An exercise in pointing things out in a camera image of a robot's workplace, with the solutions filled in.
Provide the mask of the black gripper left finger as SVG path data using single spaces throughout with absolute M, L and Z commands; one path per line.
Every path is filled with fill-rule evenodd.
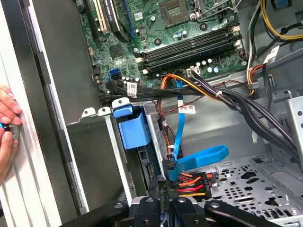
M 62 226 L 159 227 L 160 201 L 155 197 L 137 197 L 130 206 L 122 201 L 110 201 Z

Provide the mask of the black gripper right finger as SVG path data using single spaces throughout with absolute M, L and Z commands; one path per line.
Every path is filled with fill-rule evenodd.
M 198 212 L 197 205 L 185 197 L 171 202 L 174 215 L 181 227 L 277 227 L 278 224 L 243 211 L 223 201 L 210 201 L 204 205 L 204 212 Z

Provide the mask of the person's right hand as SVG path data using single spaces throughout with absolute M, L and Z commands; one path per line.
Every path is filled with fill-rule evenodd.
M 18 140 L 13 139 L 10 131 L 0 130 L 0 184 L 2 184 L 12 166 L 18 149 Z

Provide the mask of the person's left hand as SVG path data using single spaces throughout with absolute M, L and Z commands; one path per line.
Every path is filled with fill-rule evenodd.
M 21 108 L 15 100 L 11 90 L 0 85 L 0 122 L 4 124 L 20 125 L 22 123 L 19 115 L 22 113 Z

